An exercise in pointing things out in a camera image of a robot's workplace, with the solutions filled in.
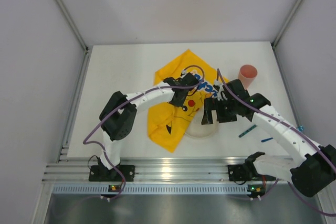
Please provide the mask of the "cream bear plate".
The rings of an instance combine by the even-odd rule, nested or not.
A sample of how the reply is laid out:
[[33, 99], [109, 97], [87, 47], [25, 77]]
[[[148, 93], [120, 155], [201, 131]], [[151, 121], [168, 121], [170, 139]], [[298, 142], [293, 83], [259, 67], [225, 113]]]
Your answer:
[[213, 124], [209, 125], [201, 124], [203, 115], [204, 109], [201, 108], [196, 112], [196, 115], [193, 117], [191, 123], [185, 131], [185, 135], [193, 138], [206, 138], [217, 131], [219, 123], [216, 121], [216, 113], [212, 111]]

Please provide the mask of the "yellow Pikachu placemat cloth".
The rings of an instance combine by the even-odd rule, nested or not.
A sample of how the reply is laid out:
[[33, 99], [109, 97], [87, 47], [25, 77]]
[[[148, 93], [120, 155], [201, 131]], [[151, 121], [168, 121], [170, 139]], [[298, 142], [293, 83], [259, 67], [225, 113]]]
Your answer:
[[192, 73], [198, 80], [203, 80], [196, 92], [192, 91], [188, 94], [191, 97], [188, 102], [190, 107], [182, 109], [169, 103], [161, 103], [148, 110], [149, 138], [171, 153], [178, 147], [196, 112], [203, 107], [204, 99], [215, 98], [218, 94], [213, 87], [217, 70], [189, 49], [156, 71], [154, 84], [168, 77], [176, 79], [183, 70]]

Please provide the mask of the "pink plastic cup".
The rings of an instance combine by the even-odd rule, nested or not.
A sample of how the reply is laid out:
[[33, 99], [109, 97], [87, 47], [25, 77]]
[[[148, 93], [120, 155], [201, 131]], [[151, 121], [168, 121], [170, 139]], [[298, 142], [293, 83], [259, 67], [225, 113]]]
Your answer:
[[238, 79], [241, 81], [243, 87], [247, 89], [257, 77], [257, 75], [258, 71], [254, 66], [243, 65], [239, 70]]

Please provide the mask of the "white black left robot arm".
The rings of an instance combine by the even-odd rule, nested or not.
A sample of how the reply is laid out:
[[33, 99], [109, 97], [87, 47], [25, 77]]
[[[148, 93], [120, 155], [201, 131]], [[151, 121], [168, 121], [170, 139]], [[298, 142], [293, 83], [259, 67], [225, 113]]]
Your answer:
[[[140, 92], [123, 94], [115, 92], [99, 115], [100, 123], [83, 141], [84, 144], [95, 143], [102, 148], [97, 165], [90, 167], [90, 182], [132, 182], [135, 166], [121, 165], [120, 154], [123, 139], [130, 133], [137, 113], [155, 105], [168, 103], [181, 108], [190, 91], [201, 82], [191, 73], [185, 73], [174, 79], [169, 77], [157, 85]], [[97, 129], [102, 129], [103, 143], [89, 141]]]

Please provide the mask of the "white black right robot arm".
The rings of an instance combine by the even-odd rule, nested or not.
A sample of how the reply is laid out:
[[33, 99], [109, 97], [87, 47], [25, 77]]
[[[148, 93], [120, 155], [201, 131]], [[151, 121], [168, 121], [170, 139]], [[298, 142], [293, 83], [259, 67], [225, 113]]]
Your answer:
[[241, 116], [267, 132], [291, 157], [287, 161], [256, 152], [242, 165], [244, 180], [272, 176], [292, 183], [306, 197], [315, 196], [335, 181], [332, 145], [322, 146], [309, 139], [285, 120], [262, 94], [250, 95], [238, 79], [226, 84], [216, 80], [214, 88], [218, 96], [204, 100], [202, 125], [213, 124], [213, 112], [218, 123], [235, 122]]

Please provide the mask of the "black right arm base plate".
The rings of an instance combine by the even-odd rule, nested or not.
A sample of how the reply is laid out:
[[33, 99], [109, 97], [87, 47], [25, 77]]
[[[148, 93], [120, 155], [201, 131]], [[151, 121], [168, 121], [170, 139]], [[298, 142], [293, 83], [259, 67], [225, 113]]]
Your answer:
[[228, 165], [227, 168], [231, 182], [262, 181], [262, 175], [246, 164]]

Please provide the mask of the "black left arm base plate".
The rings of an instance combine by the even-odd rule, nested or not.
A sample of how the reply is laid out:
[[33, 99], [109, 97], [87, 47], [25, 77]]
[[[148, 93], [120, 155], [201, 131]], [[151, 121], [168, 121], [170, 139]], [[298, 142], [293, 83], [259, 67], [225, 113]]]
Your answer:
[[135, 175], [135, 166], [134, 165], [118, 165], [117, 169], [122, 176], [115, 170], [108, 170], [104, 166], [93, 165], [90, 167], [89, 172], [89, 181], [90, 182], [133, 182]]

